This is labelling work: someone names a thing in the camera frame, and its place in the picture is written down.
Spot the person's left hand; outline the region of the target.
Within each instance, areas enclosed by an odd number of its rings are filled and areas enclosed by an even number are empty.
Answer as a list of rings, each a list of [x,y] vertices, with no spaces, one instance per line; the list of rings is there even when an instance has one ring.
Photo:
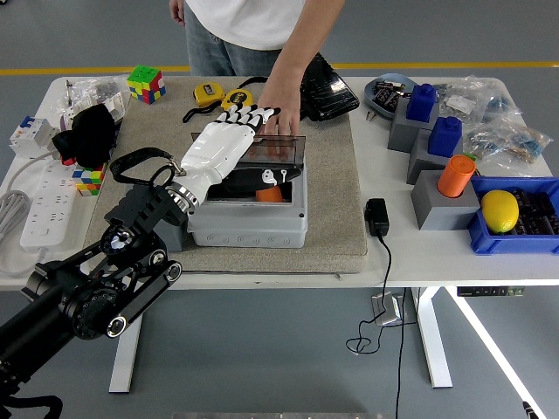
[[[259,96],[261,108],[279,108],[259,130],[262,135],[300,135],[300,82],[298,73],[282,73],[273,70]]]

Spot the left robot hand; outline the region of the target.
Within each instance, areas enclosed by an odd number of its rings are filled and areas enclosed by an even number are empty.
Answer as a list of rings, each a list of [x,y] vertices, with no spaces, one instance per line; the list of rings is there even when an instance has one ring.
[[[203,203],[209,188],[224,184],[232,194],[270,189],[300,176],[299,168],[235,169],[254,136],[278,108],[232,106],[209,123],[182,158],[182,175],[169,187],[187,209]]]

